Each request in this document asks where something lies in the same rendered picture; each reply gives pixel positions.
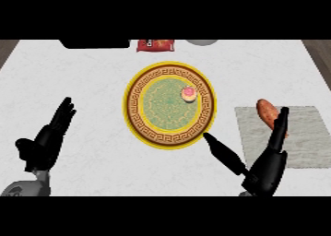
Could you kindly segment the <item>grey round bowl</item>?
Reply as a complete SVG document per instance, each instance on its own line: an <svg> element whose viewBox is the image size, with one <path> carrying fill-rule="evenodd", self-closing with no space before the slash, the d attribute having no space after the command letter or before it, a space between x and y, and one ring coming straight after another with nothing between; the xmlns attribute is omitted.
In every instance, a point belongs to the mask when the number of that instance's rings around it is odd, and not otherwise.
<svg viewBox="0 0 331 236"><path fill-rule="evenodd" d="M218 40L187 40L193 45L209 46L218 42Z"/></svg>

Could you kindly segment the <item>black appliance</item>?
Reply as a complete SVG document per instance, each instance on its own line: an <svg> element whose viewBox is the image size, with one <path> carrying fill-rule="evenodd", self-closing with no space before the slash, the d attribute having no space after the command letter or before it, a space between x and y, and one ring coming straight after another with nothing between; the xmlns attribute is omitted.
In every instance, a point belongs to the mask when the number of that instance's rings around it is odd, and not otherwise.
<svg viewBox="0 0 331 236"><path fill-rule="evenodd" d="M126 49L129 40L61 40L67 49Z"/></svg>

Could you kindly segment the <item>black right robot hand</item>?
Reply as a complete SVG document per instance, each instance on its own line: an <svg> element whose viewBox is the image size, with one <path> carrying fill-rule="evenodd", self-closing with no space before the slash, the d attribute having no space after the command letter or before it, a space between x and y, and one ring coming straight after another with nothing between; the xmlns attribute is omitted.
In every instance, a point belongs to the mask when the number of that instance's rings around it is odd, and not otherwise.
<svg viewBox="0 0 331 236"><path fill-rule="evenodd" d="M277 191L289 159L289 153L283 150L287 129L289 107L284 107L278 114L278 118L274 121L274 130L268 146L250 169L246 168L235 152L209 133L203 134L212 154L218 158L219 162L235 175L243 174L246 176L241 186L253 196L269 197Z"/></svg>

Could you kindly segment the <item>pink frosted cupcake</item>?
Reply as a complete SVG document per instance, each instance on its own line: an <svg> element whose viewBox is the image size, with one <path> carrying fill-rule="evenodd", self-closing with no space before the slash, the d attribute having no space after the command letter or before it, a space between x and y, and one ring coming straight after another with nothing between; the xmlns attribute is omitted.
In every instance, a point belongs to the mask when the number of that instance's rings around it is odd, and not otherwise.
<svg viewBox="0 0 331 236"><path fill-rule="evenodd" d="M194 102L197 99L197 90L194 87L184 87L182 89L182 99L185 102Z"/></svg>

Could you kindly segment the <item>orange sweet potato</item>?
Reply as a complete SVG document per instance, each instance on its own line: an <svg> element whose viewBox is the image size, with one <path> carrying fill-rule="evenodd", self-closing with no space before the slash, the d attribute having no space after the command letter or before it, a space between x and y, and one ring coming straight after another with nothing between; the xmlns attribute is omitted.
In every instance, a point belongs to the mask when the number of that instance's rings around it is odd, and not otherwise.
<svg viewBox="0 0 331 236"><path fill-rule="evenodd" d="M277 110L275 106L271 104L271 102L265 99L259 99L256 102L256 111L261 120L269 127L269 129L274 129L275 120L280 118L281 112Z"/></svg>

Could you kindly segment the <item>red snack bag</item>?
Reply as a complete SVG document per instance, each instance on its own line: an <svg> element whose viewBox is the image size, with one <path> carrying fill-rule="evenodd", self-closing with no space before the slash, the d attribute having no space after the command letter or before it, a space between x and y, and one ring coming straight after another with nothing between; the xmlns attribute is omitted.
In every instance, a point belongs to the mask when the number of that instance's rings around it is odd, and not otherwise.
<svg viewBox="0 0 331 236"><path fill-rule="evenodd" d="M173 52L173 40L139 40L137 46L138 52Z"/></svg>

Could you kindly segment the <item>round yellow patterned placemat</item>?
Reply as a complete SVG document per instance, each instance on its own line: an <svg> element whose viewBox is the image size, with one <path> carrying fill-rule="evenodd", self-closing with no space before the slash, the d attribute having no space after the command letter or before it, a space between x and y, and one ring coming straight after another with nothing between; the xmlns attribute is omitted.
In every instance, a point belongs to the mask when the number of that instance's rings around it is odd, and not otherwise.
<svg viewBox="0 0 331 236"><path fill-rule="evenodd" d="M197 99L185 102L184 87L194 87ZM191 65L165 61L134 76L123 97L123 116L137 138L160 149L191 146L210 130L218 98L203 72Z"/></svg>

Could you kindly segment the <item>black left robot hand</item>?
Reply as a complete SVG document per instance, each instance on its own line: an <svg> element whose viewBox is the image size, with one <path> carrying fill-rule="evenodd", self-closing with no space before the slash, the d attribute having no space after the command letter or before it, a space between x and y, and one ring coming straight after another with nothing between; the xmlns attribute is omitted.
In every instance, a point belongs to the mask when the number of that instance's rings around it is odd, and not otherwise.
<svg viewBox="0 0 331 236"><path fill-rule="evenodd" d="M20 138L15 146L20 159L27 163L26 171L49 171L61 153L63 138L67 133L77 110L72 98L66 97L46 124L33 140Z"/></svg>

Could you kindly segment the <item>grey rectangular cloth mat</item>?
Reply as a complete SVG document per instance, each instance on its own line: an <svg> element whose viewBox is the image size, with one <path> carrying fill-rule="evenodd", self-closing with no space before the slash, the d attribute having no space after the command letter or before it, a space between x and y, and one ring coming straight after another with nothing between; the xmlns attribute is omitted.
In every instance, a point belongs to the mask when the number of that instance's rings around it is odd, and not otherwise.
<svg viewBox="0 0 331 236"><path fill-rule="evenodd" d="M259 118L255 107L235 107L235 117L247 166L262 154L271 129ZM293 169L331 168L331 135L314 106L289 107L287 167Z"/></svg>

